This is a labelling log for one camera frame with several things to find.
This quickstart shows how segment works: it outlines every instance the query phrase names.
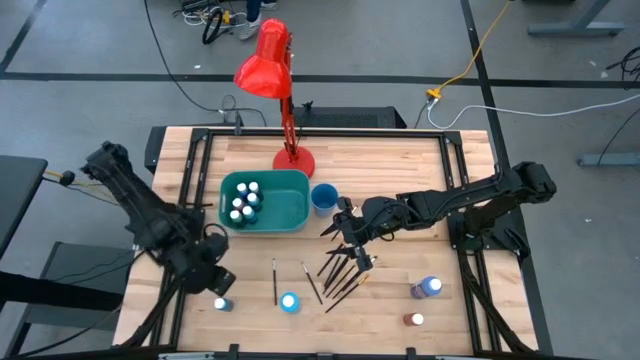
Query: white bottle cap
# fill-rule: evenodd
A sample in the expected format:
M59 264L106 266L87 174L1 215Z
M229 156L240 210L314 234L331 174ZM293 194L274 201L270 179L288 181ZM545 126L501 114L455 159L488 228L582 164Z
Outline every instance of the white bottle cap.
M284 305L284 307L292 307L295 302L296 300L291 295L282 298L282 305Z
M442 281L440 281L440 279L432 279L429 285L433 290L440 290L442 288Z
M253 217L253 209L251 206L245 206L242 208L242 214L244 214L244 216Z
M422 325L424 323L424 316L422 316L422 314L413 314L411 321L416 325Z
M223 298L217 298L216 301L213 302L213 306L218 310L224 309L225 305L227 305L227 301Z

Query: red desk lamp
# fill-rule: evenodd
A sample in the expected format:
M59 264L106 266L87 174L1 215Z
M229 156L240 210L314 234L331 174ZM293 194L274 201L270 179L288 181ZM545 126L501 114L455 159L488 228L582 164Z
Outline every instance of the red desk lamp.
M260 28L256 53L240 66L234 81L248 93L280 99L285 143L273 159L273 168L297 169L311 177L315 170L313 155L296 143L291 98L291 39L282 21L265 21Z

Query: blue cup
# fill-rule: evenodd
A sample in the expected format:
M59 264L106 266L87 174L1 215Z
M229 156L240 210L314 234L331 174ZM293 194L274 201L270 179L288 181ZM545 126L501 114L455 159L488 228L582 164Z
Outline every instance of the blue cup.
M333 185L320 184L311 191L311 204L319 217L331 215L337 202L338 190Z

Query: lamp base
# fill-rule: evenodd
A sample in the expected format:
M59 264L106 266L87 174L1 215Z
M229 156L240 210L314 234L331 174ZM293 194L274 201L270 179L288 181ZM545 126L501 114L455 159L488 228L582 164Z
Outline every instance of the lamp base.
M309 150L298 146L298 160L290 162L287 150L282 149L273 158L273 168L276 170L300 170L308 178L311 178L313 171L316 169L316 161Z

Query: lamp shade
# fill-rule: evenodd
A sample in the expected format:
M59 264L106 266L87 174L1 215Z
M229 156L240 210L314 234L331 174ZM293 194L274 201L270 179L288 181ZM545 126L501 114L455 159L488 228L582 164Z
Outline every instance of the lamp shade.
M262 24L256 53L238 69L235 83L253 95L286 99L291 96L291 74L285 62L289 31L276 19Z

